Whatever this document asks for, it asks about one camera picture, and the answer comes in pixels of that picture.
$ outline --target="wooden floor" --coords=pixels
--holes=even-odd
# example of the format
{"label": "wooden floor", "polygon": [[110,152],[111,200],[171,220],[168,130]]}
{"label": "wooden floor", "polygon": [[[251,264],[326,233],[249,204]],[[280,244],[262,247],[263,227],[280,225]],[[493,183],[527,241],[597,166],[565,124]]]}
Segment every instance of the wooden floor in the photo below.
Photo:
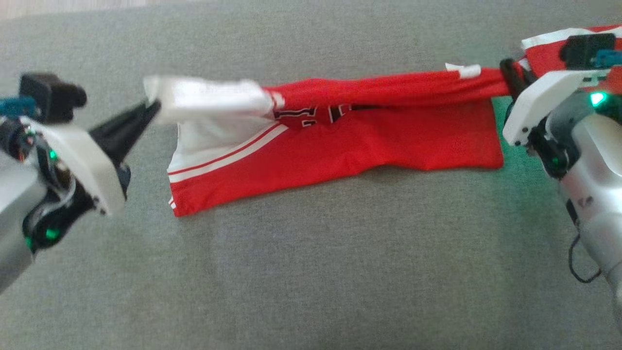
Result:
{"label": "wooden floor", "polygon": [[0,0],[0,21],[33,14],[92,11],[198,0]]}

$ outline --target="red stripe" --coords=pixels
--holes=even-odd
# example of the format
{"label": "red stripe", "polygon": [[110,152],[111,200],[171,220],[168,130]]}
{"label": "red stripe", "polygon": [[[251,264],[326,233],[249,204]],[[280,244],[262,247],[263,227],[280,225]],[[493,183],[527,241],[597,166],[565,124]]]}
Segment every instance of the red stripe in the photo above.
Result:
{"label": "red stripe", "polygon": [[169,175],[175,175],[175,174],[185,173],[186,171],[190,171],[190,170],[194,170],[194,169],[202,168],[202,167],[204,167],[204,166],[208,166],[208,165],[210,165],[210,164],[213,164],[213,163],[215,163],[215,162],[217,162],[217,161],[221,161],[221,160],[223,160],[223,159],[225,159],[225,158],[227,158],[227,157],[230,157],[230,156],[232,156],[232,155],[234,155],[234,154],[236,154],[236,153],[238,153],[238,152],[242,152],[242,151],[243,151],[243,150],[245,150],[246,148],[249,148],[252,144],[254,144],[254,143],[256,143],[257,141],[259,141],[262,137],[266,136],[266,135],[267,135],[270,131],[274,130],[274,128],[276,128],[276,127],[277,127],[277,126],[279,126],[279,125],[281,125],[281,124],[275,124],[274,126],[272,126],[271,128],[269,128],[268,130],[264,131],[264,133],[262,133],[261,135],[259,135],[259,136],[258,136],[255,140],[252,140],[252,141],[251,141],[251,142],[249,142],[246,146],[244,146],[244,147],[242,147],[242,148],[240,148],[240,149],[237,149],[237,150],[235,150],[235,151],[233,151],[233,152],[231,152],[231,153],[229,153],[229,154],[226,154],[226,155],[224,155],[224,156],[222,156],[222,157],[219,157],[219,158],[216,158],[216,159],[214,159],[214,160],[211,160],[211,161],[209,161],[209,162],[207,162],[207,163],[203,163],[203,164],[196,165],[196,166],[193,166],[193,167],[190,167],[190,168],[186,168],[186,169],[181,169],[181,170],[173,171],[172,173],[169,173]]}

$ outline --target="gray fabric surface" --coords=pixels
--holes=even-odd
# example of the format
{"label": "gray fabric surface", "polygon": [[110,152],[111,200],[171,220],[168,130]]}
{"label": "gray fabric surface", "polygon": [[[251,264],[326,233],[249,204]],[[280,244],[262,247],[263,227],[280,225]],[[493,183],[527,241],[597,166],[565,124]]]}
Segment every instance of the gray fabric surface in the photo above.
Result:
{"label": "gray fabric surface", "polygon": [[[77,122],[93,126],[142,99],[151,73],[272,84],[495,66],[525,37],[621,22],[618,0],[596,2],[230,0],[32,17],[0,26],[0,95],[20,72],[56,72],[85,87]],[[124,216],[84,217],[0,296],[0,348],[620,348],[608,286],[570,275],[575,232],[521,149],[504,146],[496,172],[381,168],[176,219],[174,148],[175,128],[152,126],[129,158]]]}

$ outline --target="robotic arm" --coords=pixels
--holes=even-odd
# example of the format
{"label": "robotic arm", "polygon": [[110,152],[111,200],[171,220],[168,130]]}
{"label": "robotic arm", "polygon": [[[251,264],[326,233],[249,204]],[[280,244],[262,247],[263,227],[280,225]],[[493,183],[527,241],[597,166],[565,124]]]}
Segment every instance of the robotic arm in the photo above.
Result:
{"label": "robotic arm", "polygon": [[[581,67],[588,70],[549,72],[530,85],[513,70],[511,60],[503,61],[501,70],[514,98],[503,136],[539,157],[548,176],[559,183],[578,230],[569,252],[571,272],[582,283],[605,276],[622,330],[622,97],[592,89],[622,62],[619,52],[599,50],[596,58],[602,55],[608,60],[600,67],[592,57]],[[579,239],[600,267],[587,279],[572,268],[572,249]]]}
{"label": "robotic arm", "polygon": [[160,109],[142,103],[86,131],[71,123],[82,88],[26,74],[19,95],[0,101],[0,294],[84,213],[123,209],[123,160]]}

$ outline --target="red fabric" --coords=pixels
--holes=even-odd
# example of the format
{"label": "red fabric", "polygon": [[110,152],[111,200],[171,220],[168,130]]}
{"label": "red fabric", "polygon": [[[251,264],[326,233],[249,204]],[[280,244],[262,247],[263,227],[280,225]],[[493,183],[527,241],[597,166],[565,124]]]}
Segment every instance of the red fabric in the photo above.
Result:
{"label": "red fabric", "polygon": [[[608,31],[619,27],[607,26],[607,27],[594,27],[589,28],[593,32]],[[526,50],[526,57],[529,61],[532,71],[536,77],[541,77],[544,74],[553,70],[565,70],[564,61],[559,58],[559,51],[565,45],[566,40],[554,42],[546,45],[538,45]],[[616,50],[622,50],[622,39],[616,39]],[[608,76],[607,81],[601,82],[598,88],[590,90],[602,90],[610,93],[622,93],[622,67],[615,67],[611,69],[611,73]]]}
{"label": "red fabric", "polygon": [[[464,80],[457,72],[434,72],[312,79],[266,90],[284,97],[275,115],[285,112],[279,121],[289,129],[243,159],[172,183],[176,216],[385,164],[421,170],[503,165],[490,102],[508,94],[498,70]],[[336,120],[331,108],[339,109]],[[304,120],[316,125],[304,128]]]}

